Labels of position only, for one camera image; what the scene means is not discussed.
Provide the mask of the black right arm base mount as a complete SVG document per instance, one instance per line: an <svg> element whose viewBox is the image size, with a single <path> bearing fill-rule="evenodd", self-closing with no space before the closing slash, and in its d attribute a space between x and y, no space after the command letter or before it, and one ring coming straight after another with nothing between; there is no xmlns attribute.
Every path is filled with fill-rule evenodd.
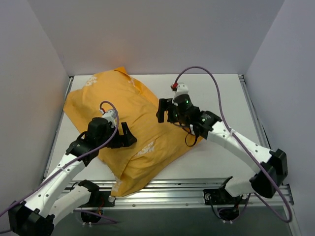
<svg viewBox="0 0 315 236"><path fill-rule="evenodd" d="M205 205L236 205L236 204L244 204L246 202L241 196L232 197L225 190L219 189L204 189L204 203Z"/></svg>

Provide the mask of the yellow Mickey Mouse pillowcase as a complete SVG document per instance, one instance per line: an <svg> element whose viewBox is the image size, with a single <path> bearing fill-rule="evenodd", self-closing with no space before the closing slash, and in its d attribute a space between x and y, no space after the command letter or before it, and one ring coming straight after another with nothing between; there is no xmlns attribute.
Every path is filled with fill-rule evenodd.
<svg viewBox="0 0 315 236"><path fill-rule="evenodd" d="M123 197L145 187L166 166L199 143L193 135L170 123L158 123L158 98L123 67L92 75L86 84L68 94L64 112L79 132L109 110L111 102L120 122L127 122L137 142L130 147L104 148L99 159L114 174L111 194Z"/></svg>

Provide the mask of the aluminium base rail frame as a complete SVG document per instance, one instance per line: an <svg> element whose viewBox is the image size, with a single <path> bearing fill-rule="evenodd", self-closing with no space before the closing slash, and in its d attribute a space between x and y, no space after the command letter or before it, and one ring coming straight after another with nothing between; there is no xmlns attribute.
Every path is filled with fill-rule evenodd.
<svg viewBox="0 0 315 236"><path fill-rule="evenodd" d="M189 87L195 105L219 112L221 93L228 123L262 146L267 139L250 102L243 76L237 74L185 74L180 78ZM205 204L205 189L215 189L230 175L249 177L251 169L215 143L203 141L174 161L145 188L116 198L105 215L116 225L81 226L77 213L64 218L54 229L55 236L188 235L188 236L298 236L296 219L286 224L252 195L246 211L233 224L224 224L213 214L215 206Z"/></svg>

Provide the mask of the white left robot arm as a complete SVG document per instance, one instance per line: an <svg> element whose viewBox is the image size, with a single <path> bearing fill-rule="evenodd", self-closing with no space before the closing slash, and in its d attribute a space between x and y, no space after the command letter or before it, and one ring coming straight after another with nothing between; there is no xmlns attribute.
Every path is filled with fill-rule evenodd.
<svg viewBox="0 0 315 236"><path fill-rule="evenodd" d="M116 107L93 118L86 131L73 141L56 168L31 193L8 208L12 232L20 236L49 236L57 224L82 206L101 207L99 186L89 180L79 182L61 196L68 184L84 170L102 148L126 148L136 142L126 122L120 123Z"/></svg>

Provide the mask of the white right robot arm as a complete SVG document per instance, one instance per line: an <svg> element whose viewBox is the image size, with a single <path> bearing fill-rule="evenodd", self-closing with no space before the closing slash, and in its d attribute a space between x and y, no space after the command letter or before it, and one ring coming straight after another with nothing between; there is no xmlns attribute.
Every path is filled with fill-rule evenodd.
<svg viewBox="0 0 315 236"><path fill-rule="evenodd" d="M254 172L249 178L229 177L218 191L219 198L229 203L242 194L256 193L270 199L287 176L286 153L273 151L229 129L223 120L210 111L194 106L189 95L160 99L157 118L159 122L179 123L196 137L210 140L228 150Z"/></svg>

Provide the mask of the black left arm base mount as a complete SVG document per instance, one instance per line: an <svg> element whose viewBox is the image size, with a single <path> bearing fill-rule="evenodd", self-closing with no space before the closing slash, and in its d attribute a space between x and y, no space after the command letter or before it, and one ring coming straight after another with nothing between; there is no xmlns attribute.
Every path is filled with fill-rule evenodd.
<svg viewBox="0 0 315 236"><path fill-rule="evenodd" d="M115 200L110 191L95 191L91 193L88 202L81 207L114 207Z"/></svg>

